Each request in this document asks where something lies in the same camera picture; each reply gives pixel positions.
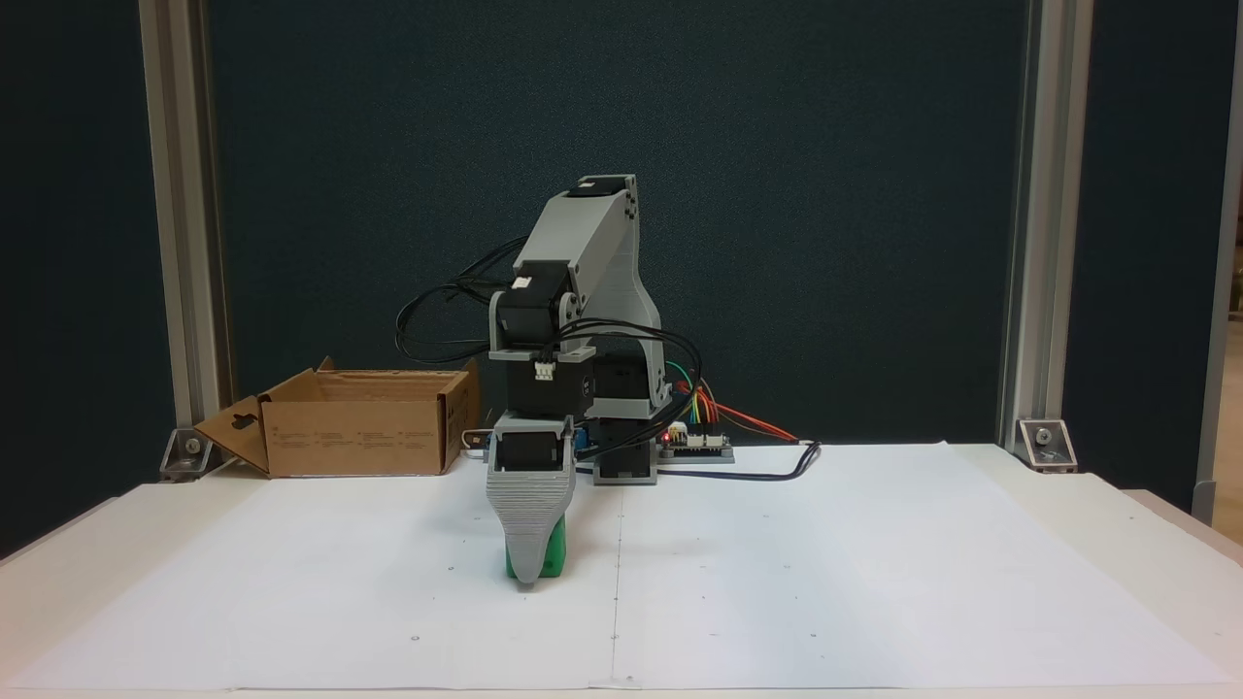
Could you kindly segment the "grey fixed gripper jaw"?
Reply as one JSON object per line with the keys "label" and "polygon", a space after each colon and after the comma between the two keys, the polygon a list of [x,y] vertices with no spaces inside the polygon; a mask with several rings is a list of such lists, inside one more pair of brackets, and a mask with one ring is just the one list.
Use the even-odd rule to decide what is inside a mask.
{"label": "grey fixed gripper jaw", "polygon": [[486,498],[503,530],[507,575],[517,583],[562,575],[574,488],[576,474],[487,474]]}

